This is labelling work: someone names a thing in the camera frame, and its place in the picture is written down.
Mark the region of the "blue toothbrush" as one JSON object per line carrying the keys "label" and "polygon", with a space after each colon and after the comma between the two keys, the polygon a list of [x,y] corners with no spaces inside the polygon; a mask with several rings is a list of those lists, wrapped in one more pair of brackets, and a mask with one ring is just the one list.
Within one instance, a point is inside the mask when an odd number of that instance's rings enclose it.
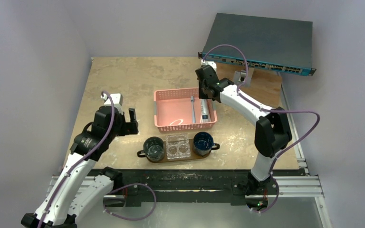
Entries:
{"label": "blue toothbrush", "polygon": [[191,96],[191,107],[192,107],[192,123],[196,123],[196,116],[195,116],[195,105],[194,105],[194,96]]}

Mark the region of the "pink plastic basket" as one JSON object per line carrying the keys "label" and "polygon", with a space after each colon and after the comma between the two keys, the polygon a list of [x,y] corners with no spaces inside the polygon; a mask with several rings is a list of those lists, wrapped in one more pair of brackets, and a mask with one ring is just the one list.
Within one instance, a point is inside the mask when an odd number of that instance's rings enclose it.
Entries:
{"label": "pink plastic basket", "polygon": [[[191,96],[194,96],[196,123],[192,123]],[[180,88],[154,91],[154,125],[160,132],[209,129],[217,122],[212,100],[207,100],[211,120],[200,123],[201,100],[198,88]]]}

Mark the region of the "dark green mug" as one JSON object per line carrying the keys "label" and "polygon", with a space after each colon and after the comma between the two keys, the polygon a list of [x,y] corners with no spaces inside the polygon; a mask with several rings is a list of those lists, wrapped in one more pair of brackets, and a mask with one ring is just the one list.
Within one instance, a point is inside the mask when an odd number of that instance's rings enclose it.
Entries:
{"label": "dark green mug", "polygon": [[159,162],[165,157],[164,142],[153,136],[145,140],[143,149],[137,152],[139,158],[146,157],[151,162]]}

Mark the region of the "dark blue mug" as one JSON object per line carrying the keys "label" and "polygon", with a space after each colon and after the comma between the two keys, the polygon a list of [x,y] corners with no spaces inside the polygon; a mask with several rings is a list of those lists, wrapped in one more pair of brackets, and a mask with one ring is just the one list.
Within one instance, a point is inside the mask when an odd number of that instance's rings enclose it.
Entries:
{"label": "dark blue mug", "polygon": [[214,142],[208,132],[198,132],[193,138],[193,151],[196,155],[205,156],[218,149],[220,149],[220,145]]}

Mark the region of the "oval wooden tray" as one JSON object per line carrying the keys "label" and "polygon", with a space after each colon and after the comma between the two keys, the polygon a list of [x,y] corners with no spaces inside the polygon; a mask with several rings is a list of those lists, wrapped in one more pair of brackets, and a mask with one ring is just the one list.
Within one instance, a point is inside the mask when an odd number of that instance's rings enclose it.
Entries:
{"label": "oval wooden tray", "polygon": [[193,139],[163,141],[160,138],[150,138],[144,142],[144,148],[136,155],[152,163],[184,162],[204,159],[219,148],[220,146],[216,143],[209,151],[202,152],[196,147]]}

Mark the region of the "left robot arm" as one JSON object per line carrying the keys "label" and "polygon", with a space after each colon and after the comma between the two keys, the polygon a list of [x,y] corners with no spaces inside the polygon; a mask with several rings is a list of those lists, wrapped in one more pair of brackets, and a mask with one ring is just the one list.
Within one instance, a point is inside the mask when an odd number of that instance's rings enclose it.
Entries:
{"label": "left robot arm", "polygon": [[102,106],[94,120],[85,125],[74,139],[67,163],[43,204],[33,213],[23,216],[26,228],[75,228],[76,214],[69,212],[71,201],[84,178],[117,136],[138,134],[135,109],[128,110],[130,121],[125,120],[112,106]]}

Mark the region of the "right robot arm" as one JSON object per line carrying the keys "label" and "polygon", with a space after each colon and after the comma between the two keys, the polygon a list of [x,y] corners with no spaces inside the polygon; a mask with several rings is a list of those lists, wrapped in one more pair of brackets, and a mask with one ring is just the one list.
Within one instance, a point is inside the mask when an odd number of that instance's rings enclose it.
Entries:
{"label": "right robot arm", "polygon": [[223,78],[219,79],[210,65],[195,71],[199,86],[199,98],[217,101],[234,109],[255,126],[254,144],[258,150],[254,166],[248,174],[247,189],[260,193],[271,179],[272,169],[288,143],[292,133],[284,109],[264,106],[242,92],[239,85]]}

